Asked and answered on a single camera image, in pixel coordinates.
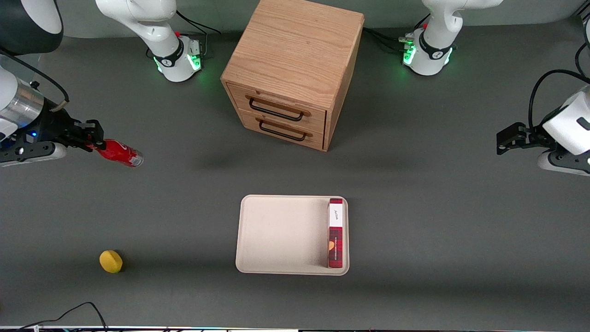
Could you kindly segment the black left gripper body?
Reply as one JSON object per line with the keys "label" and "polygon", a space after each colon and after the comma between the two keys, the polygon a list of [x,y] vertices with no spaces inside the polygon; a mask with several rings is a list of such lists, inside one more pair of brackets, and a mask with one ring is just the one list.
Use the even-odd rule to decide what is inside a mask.
{"label": "black left gripper body", "polygon": [[527,133],[526,143],[523,146],[527,148],[547,148],[550,151],[556,149],[556,141],[544,130],[542,126],[535,126],[525,129]]}

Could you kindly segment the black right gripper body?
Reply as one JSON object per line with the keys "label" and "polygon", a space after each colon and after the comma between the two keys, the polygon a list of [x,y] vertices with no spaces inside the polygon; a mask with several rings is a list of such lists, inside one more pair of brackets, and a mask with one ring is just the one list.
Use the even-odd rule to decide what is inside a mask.
{"label": "black right gripper body", "polygon": [[57,142],[66,147],[79,148],[82,146],[77,134],[80,121],[72,118],[65,110],[56,112],[50,108],[42,109],[40,115],[27,126],[27,143]]}

